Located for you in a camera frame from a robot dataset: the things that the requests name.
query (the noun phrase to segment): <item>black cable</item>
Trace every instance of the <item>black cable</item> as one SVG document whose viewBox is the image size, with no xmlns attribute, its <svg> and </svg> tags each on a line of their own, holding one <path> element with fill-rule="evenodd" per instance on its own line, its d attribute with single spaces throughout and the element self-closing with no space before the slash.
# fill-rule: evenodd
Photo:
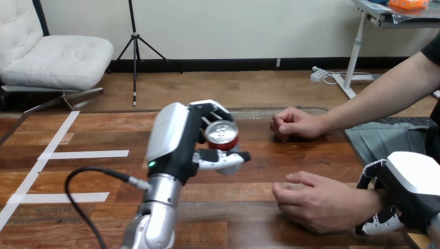
<svg viewBox="0 0 440 249">
<path fill-rule="evenodd" d="M 93 224 L 93 222 L 90 220 L 89 217 L 87 217 L 87 215 L 84 213 L 84 211 L 79 207 L 78 203 L 75 202 L 75 200 L 72 198 L 72 195 L 70 193 L 69 190 L 69 183 L 72 180 L 72 178 L 84 171 L 98 171 L 98 172 L 102 172 L 104 174 L 107 174 L 109 176 L 113 176 L 115 178 L 118 178 L 124 182 L 128 182 L 128 179 L 130 178 L 129 175 L 117 172 L 117 171 L 113 171 L 110 169 L 103 169 L 103 168 L 99 168 L 99 167 L 83 167 L 83 168 L 79 168 L 77 170 L 72 171 L 68 176 L 67 179 L 64 183 L 64 190 L 66 192 L 67 197 L 69 198 L 70 202 L 72 203 L 72 206 L 75 208 L 75 210 L 78 212 L 78 214 L 83 218 L 83 220 L 89 225 L 89 227 L 93 230 L 93 233 L 95 234 L 99 245 L 101 246 L 101 249 L 106 249 L 107 247 L 105 246 L 104 240 L 101 237 L 101 234 L 99 233 L 98 229 L 96 228 L 96 226 Z"/>
</svg>

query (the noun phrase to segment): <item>black sleeve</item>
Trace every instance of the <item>black sleeve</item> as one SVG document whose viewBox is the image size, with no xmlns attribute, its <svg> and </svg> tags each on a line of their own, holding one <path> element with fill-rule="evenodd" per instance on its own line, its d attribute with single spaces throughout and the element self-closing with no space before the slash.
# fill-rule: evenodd
<svg viewBox="0 0 440 249">
<path fill-rule="evenodd" d="M 440 34 L 422 49 L 422 53 L 432 62 L 440 66 Z"/>
</svg>

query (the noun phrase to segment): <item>robotic hand glove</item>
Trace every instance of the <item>robotic hand glove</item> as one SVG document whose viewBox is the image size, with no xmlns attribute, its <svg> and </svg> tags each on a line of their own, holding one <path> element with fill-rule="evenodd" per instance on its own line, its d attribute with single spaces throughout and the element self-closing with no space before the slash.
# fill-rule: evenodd
<svg viewBox="0 0 440 249">
<path fill-rule="evenodd" d="M 427 234 L 440 247 L 440 165 L 428 156 L 394 152 L 387 160 L 365 166 L 357 188 L 386 189 L 389 209 L 356 227 L 359 235 L 375 235 L 406 227 Z"/>
<path fill-rule="evenodd" d="M 201 170 L 239 169 L 250 160 L 248 152 L 195 150 L 204 143 L 204 130 L 218 120 L 233 121 L 231 113 L 216 101 L 173 103 L 156 117 L 150 134 L 149 189 L 135 219 L 127 228 L 121 249 L 171 248 L 181 188 Z"/>
</svg>

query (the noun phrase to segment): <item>orange object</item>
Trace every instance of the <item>orange object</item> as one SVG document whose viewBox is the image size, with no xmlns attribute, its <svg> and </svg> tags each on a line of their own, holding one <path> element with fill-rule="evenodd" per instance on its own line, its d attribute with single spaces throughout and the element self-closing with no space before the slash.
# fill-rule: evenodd
<svg viewBox="0 0 440 249">
<path fill-rule="evenodd" d="M 425 9 L 429 0 L 390 0 L 389 4 L 405 9 Z"/>
</svg>

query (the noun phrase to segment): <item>white wall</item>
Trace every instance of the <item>white wall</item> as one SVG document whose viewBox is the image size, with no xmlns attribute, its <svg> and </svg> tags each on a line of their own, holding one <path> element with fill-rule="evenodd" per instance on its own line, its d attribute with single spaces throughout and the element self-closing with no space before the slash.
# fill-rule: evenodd
<svg viewBox="0 0 440 249">
<path fill-rule="evenodd" d="M 42 0 L 52 35 L 103 37 L 117 58 L 131 35 L 127 0 Z M 349 57 L 350 0 L 133 0 L 138 33 L 168 59 Z M 360 56 L 411 56 L 437 30 L 367 24 Z M 142 59 L 159 58 L 140 45 Z M 132 46 L 123 59 L 133 57 Z"/>
</svg>

